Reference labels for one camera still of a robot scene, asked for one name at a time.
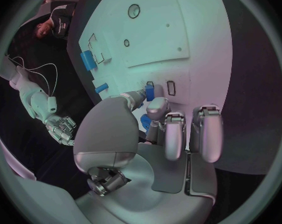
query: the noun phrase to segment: dark background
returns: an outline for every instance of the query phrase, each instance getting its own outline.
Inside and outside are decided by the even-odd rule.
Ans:
[[[282,0],[270,1],[282,19]],[[13,4],[13,0],[2,0],[2,2],[0,2],[0,17],[11,4]],[[44,43],[37,42],[34,44],[23,44],[23,47],[17,43],[17,45],[14,46],[22,52],[27,53],[24,54],[24,56],[26,56],[26,65],[28,64],[29,67],[36,67],[47,62],[52,62],[57,65],[59,75],[64,81],[68,81],[61,82],[58,77],[58,85],[55,92],[56,94],[59,94],[59,99],[57,99],[59,100],[58,107],[62,107],[60,112],[70,114],[72,118],[79,123],[85,114],[92,108],[93,104],[87,98],[84,89],[80,85],[79,78],[73,70],[66,52],[66,43],[60,40],[53,40]],[[20,50],[9,50],[8,53],[13,57],[14,53],[20,55]],[[37,57],[37,59],[31,59],[30,55]],[[49,66],[40,72],[43,74],[54,74],[54,69]],[[47,75],[46,77],[49,79],[50,87],[53,88],[55,76],[48,77]],[[42,84],[39,77],[34,75],[31,78],[36,80],[39,84]],[[78,172],[73,163],[65,165],[68,160],[73,160],[71,147],[60,146],[58,143],[53,142],[52,138],[48,137],[43,125],[39,122],[35,122],[36,127],[32,127],[30,130],[23,132],[22,127],[32,125],[32,121],[24,118],[27,116],[27,113],[17,104],[17,102],[19,102],[18,93],[8,87],[7,82],[1,79],[0,99],[0,104],[5,104],[9,99],[15,100],[15,103],[12,106],[0,106],[0,114],[2,115],[0,122],[2,122],[2,120],[9,120],[11,124],[20,124],[17,127],[11,127],[11,129],[0,130],[1,137],[6,139],[5,143],[13,144],[13,146],[8,145],[8,148],[14,155],[19,156],[18,158],[22,159],[22,162],[35,173],[38,180],[62,187],[74,198],[88,191],[85,175]],[[24,133],[23,137],[20,137],[20,140],[15,139],[17,135],[14,134],[17,134],[18,132]],[[57,175],[57,170],[64,171]],[[219,182],[218,198],[209,221],[207,222],[209,224],[217,223],[235,211],[237,207],[253,193],[263,179],[263,175],[236,174],[219,169],[217,169],[216,172]],[[2,222],[9,221],[10,223],[24,223],[23,219],[14,211],[13,207],[9,204],[1,191],[0,219]],[[282,189],[267,211],[255,223],[282,223]]]

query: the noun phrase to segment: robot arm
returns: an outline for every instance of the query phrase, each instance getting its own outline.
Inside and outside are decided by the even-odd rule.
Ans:
[[[15,66],[8,57],[4,57],[0,77],[9,81],[12,88],[19,91],[22,104],[32,118],[45,124],[50,135],[59,143],[73,145],[72,131],[76,123],[70,117],[59,117],[55,97],[49,97],[43,89],[28,78],[28,72],[21,66]]]

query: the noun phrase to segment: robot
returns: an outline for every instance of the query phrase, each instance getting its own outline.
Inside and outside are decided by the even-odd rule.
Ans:
[[[90,193],[77,200],[92,223],[203,223],[217,195],[213,163],[223,147],[223,120],[216,105],[172,111],[165,97],[146,109],[152,120],[146,142],[132,111],[146,99],[146,90],[110,96],[99,102],[79,125],[56,114],[49,97],[28,79],[25,68],[4,58],[0,76],[20,93],[32,118],[45,124],[60,144],[72,145],[78,169],[89,175]],[[189,148],[186,123],[191,122]],[[107,221],[99,219],[109,216]]]

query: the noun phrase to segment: person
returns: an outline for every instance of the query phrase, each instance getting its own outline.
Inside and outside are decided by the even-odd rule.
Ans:
[[[68,30],[75,8],[76,3],[56,7],[47,21],[35,27],[33,37],[42,39],[52,31],[54,37],[67,40]]]

